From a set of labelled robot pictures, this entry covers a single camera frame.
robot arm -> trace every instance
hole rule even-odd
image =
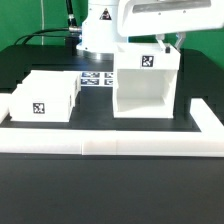
[[[224,26],[223,0],[120,0],[122,36],[156,35]]]

black table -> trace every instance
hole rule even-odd
[[[76,57],[64,47],[10,46],[0,53],[0,92],[12,92],[31,69],[112,71],[113,66]],[[190,99],[203,98],[223,122],[223,86],[221,69],[202,53],[184,50],[173,121],[139,124],[104,117],[100,122],[111,105],[88,102],[92,113],[87,113],[82,102],[105,91],[84,88],[72,115],[77,121],[84,114],[78,125],[73,119],[37,126],[6,119],[0,127],[199,131],[189,115]],[[111,96],[106,91],[105,100]],[[95,123],[85,115],[95,116]],[[0,166],[2,223],[224,222],[223,158],[1,154]]]

black cable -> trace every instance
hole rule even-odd
[[[71,0],[66,0],[66,6],[67,6],[68,14],[69,15],[73,14],[73,8],[72,8],[72,1]]]
[[[30,35],[24,35],[24,36],[18,38],[15,41],[14,45],[17,45],[20,40],[22,40],[24,38],[27,38],[27,37],[31,37],[31,38],[33,38],[33,37],[64,37],[64,38],[73,38],[73,37],[63,36],[63,35],[30,34]]]
[[[67,28],[67,27],[66,28],[53,28],[53,29],[45,29],[45,30],[36,31],[35,33],[32,33],[30,35],[26,35],[27,38],[22,42],[22,44],[26,44],[30,39],[32,39],[34,36],[37,36],[38,34],[58,32],[58,31],[69,31],[69,28]]]
[[[77,22],[73,14],[72,1],[66,0],[66,6],[68,12],[68,26],[77,26]]]

white foam strip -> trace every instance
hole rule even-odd
[[[192,99],[190,113],[203,133],[224,134],[224,127],[202,99]]]
[[[0,152],[81,154],[81,132],[0,128]]]
[[[201,101],[193,101],[193,107],[196,104],[201,105]],[[200,117],[194,118],[200,126]],[[0,128],[0,152],[224,157],[224,133],[218,131],[221,127],[215,126],[214,132],[207,132],[208,128],[202,132]]]

green wall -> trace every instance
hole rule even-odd
[[[1,0],[0,50],[12,45],[23,35],[41,30],[41,1],[44,3],[45,29],[67,26],[65,0]],[[80,25],[87,16],[87,0],[73,0],[73,7]],[[151,38],[131,38],[131,40],[148,42]],[[174,42],[174,36],[169,35],[168,40]],[[41,44],[42,41],[40,37],[36,37],[30,43]],[[63,43],[63,38],[44,38],[44,44]],[[224,29],[187,33],[183,47],[202,51],[224,69]]]

